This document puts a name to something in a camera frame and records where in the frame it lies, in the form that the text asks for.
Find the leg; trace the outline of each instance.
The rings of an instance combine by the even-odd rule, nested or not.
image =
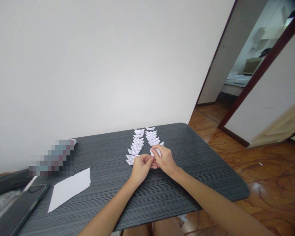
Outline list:
[[[148,226],[141,225],[124,230],[123,236],[149,236]]]
[[[154,236],[183,236],[183,232],[175,217],[153,222]]]

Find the marbled floor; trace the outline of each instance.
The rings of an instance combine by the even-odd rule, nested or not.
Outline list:
[[[245,148],[217,128],[227,110],[219,104],[197,107],[189,125],[248,184],[249,198],[236,204],[275,235],[295,235],[295,143]],[[179,220],[185,235],[228,235],[203,210],[186,218]]]

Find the table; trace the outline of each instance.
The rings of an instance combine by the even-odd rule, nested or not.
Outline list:
[[[161,142],[184,171],[231,201],[247,198],[246,183],[188,125],[176,123],[155,128]],[[39,177],[35,183],[49,190],[25,222],[19,236],[77,235],[109,202],[131,175],[126,162],[134,130],[75,138],[74,173],[90,167],[91,185],[47,213],[53,186],[67,177]],[[140,154],[150,153],[144,137]],[[130,228],[184,213],[201,210],[197,202],[163,171],[151,169],[122,213],[115,230]]]

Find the black bag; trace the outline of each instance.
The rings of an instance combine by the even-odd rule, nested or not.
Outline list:
[[[29,176],[29,170],[20,170],[13,174],[0,176],[0,194],[25,187],[33,176]]]

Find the phone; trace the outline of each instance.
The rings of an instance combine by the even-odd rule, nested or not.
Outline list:
[[[46,193],[48,185],[32,185],[22,192],[0,218],[0,236],[14,236],[18,233],[39,200]]]

